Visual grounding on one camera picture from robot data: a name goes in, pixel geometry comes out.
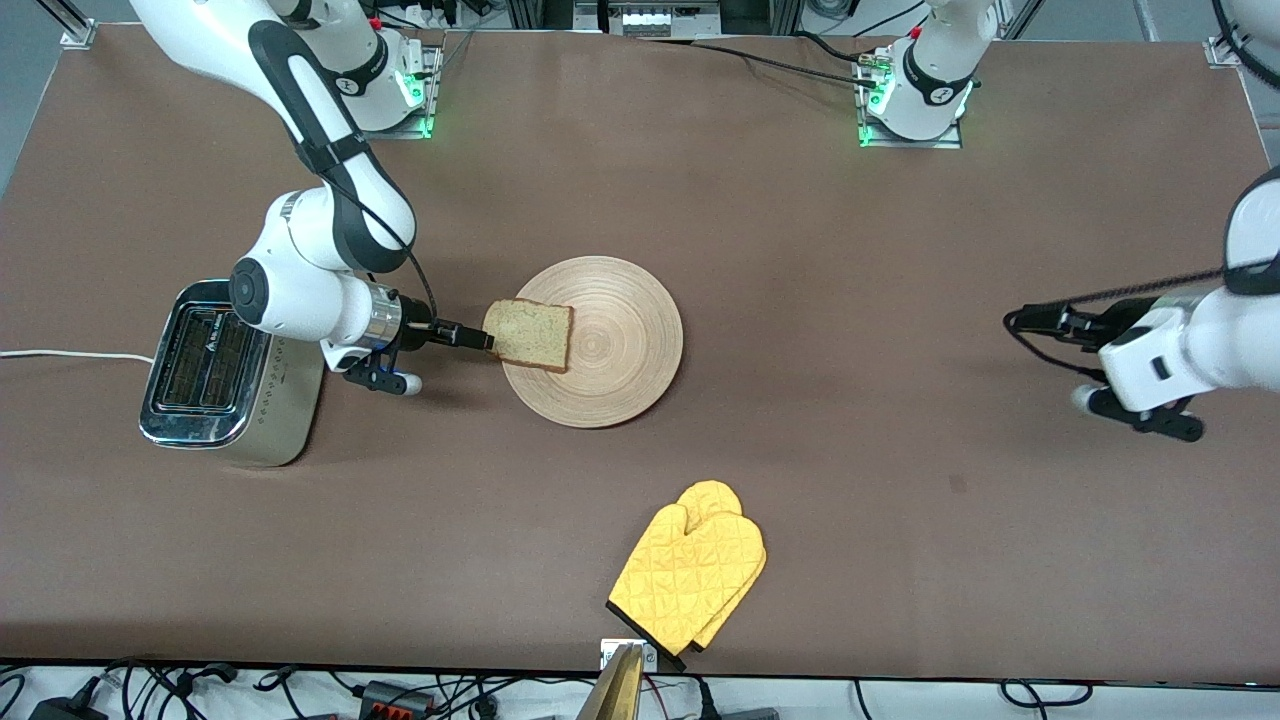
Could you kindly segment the red and black connector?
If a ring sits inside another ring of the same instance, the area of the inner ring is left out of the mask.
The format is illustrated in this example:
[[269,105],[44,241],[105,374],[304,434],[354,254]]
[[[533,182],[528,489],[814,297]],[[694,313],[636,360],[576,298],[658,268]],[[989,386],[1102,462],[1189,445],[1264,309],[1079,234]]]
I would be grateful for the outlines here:
[[434,697],[385,682],[360,687],[357,720],[429,720],[436,707]]

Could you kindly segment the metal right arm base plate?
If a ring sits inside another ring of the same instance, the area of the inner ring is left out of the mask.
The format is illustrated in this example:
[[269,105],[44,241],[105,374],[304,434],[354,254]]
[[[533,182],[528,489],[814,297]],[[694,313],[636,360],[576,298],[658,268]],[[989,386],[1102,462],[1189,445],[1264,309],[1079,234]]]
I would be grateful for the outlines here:
[[396,50],[385,82],[389,118],[397,123],[380,128],[380,138],[426,140],[434,132],[442,81],[443,47],[424,45],[417,38],[403,40]]

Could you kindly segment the black power adapter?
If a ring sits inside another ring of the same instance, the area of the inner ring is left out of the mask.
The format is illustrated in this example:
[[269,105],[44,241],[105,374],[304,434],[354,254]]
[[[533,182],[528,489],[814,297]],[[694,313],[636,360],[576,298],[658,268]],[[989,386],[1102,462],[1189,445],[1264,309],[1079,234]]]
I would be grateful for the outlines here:
[[41,700],[28,720],[109,720],[108,715],[73,698],[52,697]]

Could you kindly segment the brown bread slice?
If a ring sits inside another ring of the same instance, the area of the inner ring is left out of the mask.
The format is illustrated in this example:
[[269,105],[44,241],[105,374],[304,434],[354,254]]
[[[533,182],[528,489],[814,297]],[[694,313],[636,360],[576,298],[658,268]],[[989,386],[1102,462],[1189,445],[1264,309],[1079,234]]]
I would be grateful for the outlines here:
[[483,322],[483,331],[492,337],[488,352],[502,363],[563,374],[568,370],[573,319],[570,306],[497,300]]

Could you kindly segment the round wooden plate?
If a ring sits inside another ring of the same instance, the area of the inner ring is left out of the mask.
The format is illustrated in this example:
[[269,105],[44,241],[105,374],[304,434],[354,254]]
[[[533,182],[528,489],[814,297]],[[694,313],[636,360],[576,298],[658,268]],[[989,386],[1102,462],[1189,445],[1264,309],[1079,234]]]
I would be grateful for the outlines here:
[[684,323],[667,288],[640,265],[581,256],[548,266],[517,299],[573,311],[562,373],[506,364],[518,398],[579,429],[616,427],[669,388],[684,356]]

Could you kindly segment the yellow quilted oven mitt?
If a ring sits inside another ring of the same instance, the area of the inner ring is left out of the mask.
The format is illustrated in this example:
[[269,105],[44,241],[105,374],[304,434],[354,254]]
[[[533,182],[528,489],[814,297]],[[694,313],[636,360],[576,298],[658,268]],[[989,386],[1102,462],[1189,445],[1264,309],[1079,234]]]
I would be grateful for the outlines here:
[[605,606],[681,673],[681,653],[705,647],[700,633],[748,589],[765,560],[764,537],[751,519],[716,512],[690,529],[689,509],[668,503],[631,550]]
[[[699,480],[689,488],[686,488],[678,500],[677,505],[682,506],[686,512],[685,534],[692,534],[698,528],[700,528],[707,520],[717,514],[742,514],[742,505],[739,496],[723,482],[716,479]],[[751,566],[751,571],[742,585],[736,591],[735,596],[728,600],[709,620],[703,629],[700,629],[691,641],[691,650],[695,652],[705,651],[716,635],[719,633],[722,626],[728,620],[730,615],[737,609],[746,593],[753,588],[755,580],[762,574],[767,552],[764,546],[754,553],[755,562]]]

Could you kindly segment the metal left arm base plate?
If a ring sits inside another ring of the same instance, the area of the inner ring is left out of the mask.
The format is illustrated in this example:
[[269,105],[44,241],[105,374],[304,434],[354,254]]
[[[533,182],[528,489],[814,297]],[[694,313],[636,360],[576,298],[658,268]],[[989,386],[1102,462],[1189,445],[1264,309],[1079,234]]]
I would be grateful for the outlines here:
[[959,92],[948,88],[940,105],[929,105],[918,88],[893,73],[886,55],[867,54],[852,63],[858,138],[863,147],[960,149],[960,119],[973,90],[968,81]]

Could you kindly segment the silver two-slot toaster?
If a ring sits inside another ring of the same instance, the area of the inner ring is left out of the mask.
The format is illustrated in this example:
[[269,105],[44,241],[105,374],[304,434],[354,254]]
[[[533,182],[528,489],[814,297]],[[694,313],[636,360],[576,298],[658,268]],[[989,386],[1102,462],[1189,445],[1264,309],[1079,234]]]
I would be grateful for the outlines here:
[[160,447],[280,468],[305,450],[325,374],[316,345],[244,324],[227,279],[195,282],[166,319],[140,432]]

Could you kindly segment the white power strip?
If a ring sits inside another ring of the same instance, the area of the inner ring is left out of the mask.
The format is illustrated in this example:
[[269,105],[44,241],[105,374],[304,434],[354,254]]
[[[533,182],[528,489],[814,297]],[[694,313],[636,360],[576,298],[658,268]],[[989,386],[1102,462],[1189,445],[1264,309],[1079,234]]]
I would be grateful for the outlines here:
[[719,0],[605,0],[612,35],[637,38],[698,38],[723,29]]

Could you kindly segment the small metal edge bracket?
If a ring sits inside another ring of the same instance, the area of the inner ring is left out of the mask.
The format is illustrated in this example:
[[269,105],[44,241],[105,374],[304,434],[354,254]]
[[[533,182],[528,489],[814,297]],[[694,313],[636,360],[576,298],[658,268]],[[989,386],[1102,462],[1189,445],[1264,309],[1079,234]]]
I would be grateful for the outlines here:
[[621,650],[630,646],[636,646],[643,652],[643,670],[646,674],[657,673],[659,669],[659,653],[657,648],[649,644],[646,641],[630,639],[630,638],[605,638],[600,641],[600,670],[604,670],[611,660]]

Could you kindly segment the tan tapered post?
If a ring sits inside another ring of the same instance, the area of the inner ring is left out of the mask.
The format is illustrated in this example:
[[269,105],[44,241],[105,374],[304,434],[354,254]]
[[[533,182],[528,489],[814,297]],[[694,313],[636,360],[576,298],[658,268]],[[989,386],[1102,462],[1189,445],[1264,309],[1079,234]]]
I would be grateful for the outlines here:
[[637,720],[645,675],[645,644],[617,644],[575,720]]

